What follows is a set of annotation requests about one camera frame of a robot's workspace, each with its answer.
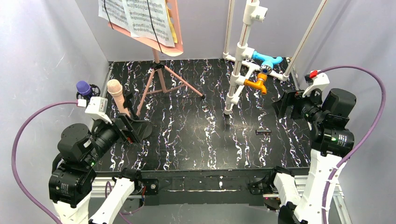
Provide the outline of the pink microphone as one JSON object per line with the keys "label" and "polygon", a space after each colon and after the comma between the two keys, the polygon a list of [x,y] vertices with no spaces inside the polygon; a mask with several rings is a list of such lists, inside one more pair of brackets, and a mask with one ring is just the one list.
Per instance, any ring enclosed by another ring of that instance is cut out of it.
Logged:
{"label": "pink microphone", "polygon": [[123,105],[125,103],[123,87],[117,79],[110,79],[107,82],[107,92],[113,97],[119,112],[130,117],[129,110]]}

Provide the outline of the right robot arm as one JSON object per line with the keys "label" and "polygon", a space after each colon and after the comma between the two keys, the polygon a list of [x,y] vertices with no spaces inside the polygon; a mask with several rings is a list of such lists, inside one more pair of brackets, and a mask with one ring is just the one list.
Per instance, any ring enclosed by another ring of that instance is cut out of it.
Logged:
{"label": "right robot arm", "polygon": [[311,125],[311,164],[302,195],[295,177],[285,169],[275,169],[273,186],[281,200],[280,224],[325,224],[330,202],[343,166],[338,163],[352,151],[354,134],[346,129],[356,96],[333,88],[324,101],[322,91],[314,89],[310,96],[303,91],[285,91],[272,106],[283,116],[292,106],[291,119],[304,119]]}

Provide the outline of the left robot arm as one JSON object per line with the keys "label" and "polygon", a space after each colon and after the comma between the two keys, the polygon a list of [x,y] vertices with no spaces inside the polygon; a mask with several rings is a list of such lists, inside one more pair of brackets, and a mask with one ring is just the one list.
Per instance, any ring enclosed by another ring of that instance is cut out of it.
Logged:
{"label": "left robot arm", "polygon": [[57,146],[63,161],[50,177],[49,197],[63,224],[111,224],[127,198],[133,193],[143,196],[146,187],[140,171],[125,168],[113,177],[114,188],[100,208],[89,215],[97,176],[94,166],[116,143],[139,143],[149,137],[153,126],[135,114],[109,118],[105,113],[107,99],[99,96],[78,98],[77,105],[85,108],[94,124],[92,129],[76,123],[63,130]]}

